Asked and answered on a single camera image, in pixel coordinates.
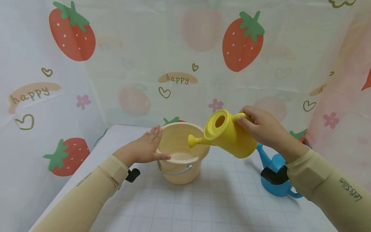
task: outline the water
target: water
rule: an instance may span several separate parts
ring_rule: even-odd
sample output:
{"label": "water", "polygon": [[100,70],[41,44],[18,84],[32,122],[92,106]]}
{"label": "water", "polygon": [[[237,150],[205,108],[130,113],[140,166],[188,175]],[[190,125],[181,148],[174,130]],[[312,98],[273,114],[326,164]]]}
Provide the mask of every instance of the water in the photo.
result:
{"label": "water", "polygon": [[193,158],[194,158],[193,155],[188,154],[188,153],[183,153],[183,152],[171,154],[171,159],[174,159],[174,160],[190,160]]}

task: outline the yellow watering can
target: yellow watering can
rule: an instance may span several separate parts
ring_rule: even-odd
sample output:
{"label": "yellow watering can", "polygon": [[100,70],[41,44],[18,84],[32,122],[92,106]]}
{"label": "yellow watering can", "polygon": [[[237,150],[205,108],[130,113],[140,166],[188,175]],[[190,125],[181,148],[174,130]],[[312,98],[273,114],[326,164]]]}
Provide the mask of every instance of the yellow watering can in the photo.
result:
{"label": "yellow watering can", "polygon": [[251,155],[257,146],[257,141],[238,122],[237,117],[244,117],[253,122],[245,113],[231,115],[226,110],[218,110],[207,120],[204,128],[204,137],[188,136],[188,146],[196,144],[218,146],[237,158],[246,158]]}

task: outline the black strap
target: black strap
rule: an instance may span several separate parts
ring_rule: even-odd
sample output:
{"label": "black strap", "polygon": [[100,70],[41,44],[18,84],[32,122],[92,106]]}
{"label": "black strap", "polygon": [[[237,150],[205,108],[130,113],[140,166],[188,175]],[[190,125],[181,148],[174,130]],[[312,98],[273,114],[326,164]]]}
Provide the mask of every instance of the black strap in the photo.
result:
{"label": "black strap", "polygon": [[278,172],[273,171],[272,169],[266,167],[263,169],[262,173],[260,175],[269,181],[269,183],[274,185],[283,184],[286,181],[289,180],[289,177],[287,176],[287,167],[286,165],[283,165]]}
{"label": "black strap", "polygon": [[125,180],[129,181],[130,183],[133,183],[135,179],[140,175],[140,171],[138,169],[133,169],[132,171],[128,171],[128,177],[126,177]]}

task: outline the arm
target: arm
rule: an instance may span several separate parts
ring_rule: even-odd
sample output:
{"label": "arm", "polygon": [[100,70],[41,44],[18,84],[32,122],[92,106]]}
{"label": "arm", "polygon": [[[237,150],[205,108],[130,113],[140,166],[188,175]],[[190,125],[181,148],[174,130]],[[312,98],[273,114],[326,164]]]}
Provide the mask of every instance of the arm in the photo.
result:
{"label": "arm", "polygon": [[126,165],[109,156],[75,185],[33,232],[88,232],[104,203],[120,189],[127,176]]}
{"label": "arm", "polygon": [[339,232],[371,231],[371,193],[365,188],[312,149],[287,167],[295,189],[315,203]]}
{"label": "arm", "polygon": [[239,123],[261,144],[280,153],[296,191],[315,203],[340,232],[371,231],[371,193],[292,137],[267,111],[245,106],[254,123]]}
{"label": "arm", "polygon": [[133,163],[170,159],[168,154],[155,153],[161,138],[158,125],[118,149],[77,183],[33,232],[88,232],[103,205],[120,189]]}

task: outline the hand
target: hand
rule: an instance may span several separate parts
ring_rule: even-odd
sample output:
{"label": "hand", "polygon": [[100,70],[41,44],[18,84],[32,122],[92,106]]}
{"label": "hand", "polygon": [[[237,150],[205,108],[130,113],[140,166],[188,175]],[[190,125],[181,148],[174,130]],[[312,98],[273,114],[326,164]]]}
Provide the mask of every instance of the hand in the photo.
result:
{"label": "hand", "polygon": [[155,160],[168,160],[169,154],[156,153],[162,138],[162,129],[159,125],[146,131],[139,139],[128,143],[114,152],[114,156],[121,160],[128,168],[134,163],[149,163]]}
{"label": "hand", "polygon": [[285,128],[265,110],[251,106],[243,107],[240,112],[246,113],[254,123],[239,117],[237,120],[259,143],[275,149],[288,163],[305,155],[308,147],[291,136]]}

